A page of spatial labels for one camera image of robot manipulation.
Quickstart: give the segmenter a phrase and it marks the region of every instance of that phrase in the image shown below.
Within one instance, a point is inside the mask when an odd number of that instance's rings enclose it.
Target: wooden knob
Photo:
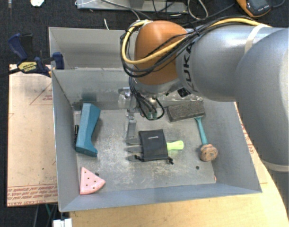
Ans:
[[[218,150],[212,144],[206,144],[201,147],[200,159],[202,161],[212,161],[218,156]]]

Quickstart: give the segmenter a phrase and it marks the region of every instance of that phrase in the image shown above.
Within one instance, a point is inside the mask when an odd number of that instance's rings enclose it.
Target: teal handle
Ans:
[[[197,123],[198,123],[198,128],[199,128],[199,133],[200,133],[202,145],[207,145],[208,142],[207,142],[206,135],[205,135],[205,132],[204,132],[204,129],[203,129],[203,125],[202,125],[202,122],[201,122],[201,118],[202,118],[202,117],[197,117],[197,118],[195,118],[195,119],[196,119],[196,121],[197,121]]]

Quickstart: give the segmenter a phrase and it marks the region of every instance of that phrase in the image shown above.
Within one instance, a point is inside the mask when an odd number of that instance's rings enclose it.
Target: blue clamp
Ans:
[[[51,61],[55,61],[56,69],[64,69],[63,55],[60,52],[55,52],[52,57],[44,60],[41,60],[41,58],[38,56],[36,56],[34,59],[32,58],[31,35],[21,36],[20,33],[17,33],[8,40],[8,44],[11,51],[18,55],[18,57],[20,58],[20,61],[17,63],[18,70],[15,72],[21,71],[23,73],[38,73],[51,77],[51,70],[45,66]]]

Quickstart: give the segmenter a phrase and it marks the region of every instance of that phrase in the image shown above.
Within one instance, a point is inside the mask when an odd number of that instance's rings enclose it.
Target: cardboard sheet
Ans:
[[[52,79],[9,77],[7,206],[57,202]]]

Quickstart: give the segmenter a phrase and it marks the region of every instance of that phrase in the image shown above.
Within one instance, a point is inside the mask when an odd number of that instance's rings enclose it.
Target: yellow cable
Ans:
[[[129,60],[127,57],[126,57],[126,54],[125,54],[125,47],[126,47],[126,44],[127,44],[127,41],[128,41],[128,38],[131,36],[132,34],[132,31],[138,27],[138,26],[143,26],[144,24],[146,24],[148,22],[148,20],[143,20],[143,21],[140,21],[138,23],[135,23],[129,30],[128,32],[129,33],[126,33],[124,39],[123,39],[123,43],[122,43],[122,48],[121,48],[121,54],[122,54],[122,58],[124,59],[124,61],[128,64],[134,64],[134,65],[137,65],[137,64],[141,64],[141,63],[145,63],[145,62],[148,62],[154,58],[156,58],[157,56],[165,53],[165,52],[168,52],[170,51],[172,48],[174,48],[177,44],[179,44],[181,41],[184,40],[181,39],[181,40],[178,40],[176,41],[175,43],[173,44],[170,44],[168,45],[167,47],[163,48],[162,50],[160,51],[157,51],[143,59],[140,59],[140,60],[136,60],[136,61],[132,61],[132,60]],[[216,23],[214,23],[213,25],[209,26],[209,27],[213,27],[213,26],[217,26],[217,25],[220,25],[220,24],[224,24],[224,23],[234,23],[234,22],[238,22],[238,23],[244,23],[244,24],[249,24],[249,25],[253,25],[253,26],[258,26],[260,23],[256,22],[256,21],[252,21],[252,20],[249,20],[249,19],[246,19],[246,18],[228,18],[228,19],[224,19],[224,20],[221,20],[221,21],[218,21]]]

